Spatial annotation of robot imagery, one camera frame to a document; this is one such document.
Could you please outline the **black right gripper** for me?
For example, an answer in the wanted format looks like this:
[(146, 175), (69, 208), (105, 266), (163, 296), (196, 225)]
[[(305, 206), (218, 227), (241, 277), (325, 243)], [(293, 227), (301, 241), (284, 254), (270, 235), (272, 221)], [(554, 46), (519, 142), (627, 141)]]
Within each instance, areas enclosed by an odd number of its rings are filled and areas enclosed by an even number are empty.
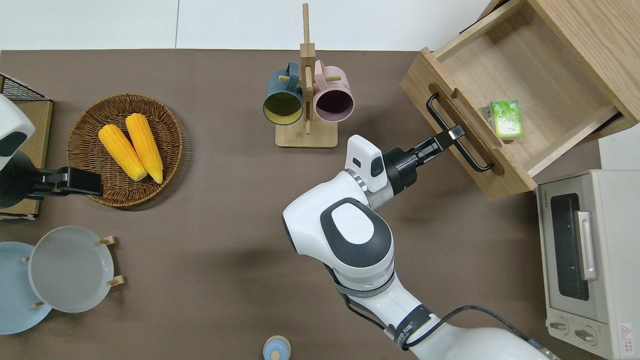
[(438, 157), (450, 146), (459, 152), (466, 152), (460, 138), (466, 135), (461, 125), (439, 132), (435, 137), (428, 137), (408, 150), (398, 147), (384, 151), (384, 167), (387, 178), (394, 190), (404, 190), (412, 186), (418, 179), (417, 168)]

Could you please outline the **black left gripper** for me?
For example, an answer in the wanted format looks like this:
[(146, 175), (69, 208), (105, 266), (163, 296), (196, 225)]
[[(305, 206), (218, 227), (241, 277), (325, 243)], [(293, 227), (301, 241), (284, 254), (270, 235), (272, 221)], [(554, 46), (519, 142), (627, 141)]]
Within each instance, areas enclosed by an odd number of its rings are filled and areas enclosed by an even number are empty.
[(2, 208), (13, 207), (23, 199), (41, 200), (50, 196), (64, 196), (63, 193), (101, 198), (104, 194), (102, 175), (70, 166), (57, 170), (40, 169), (20, 150), (1, 170)]

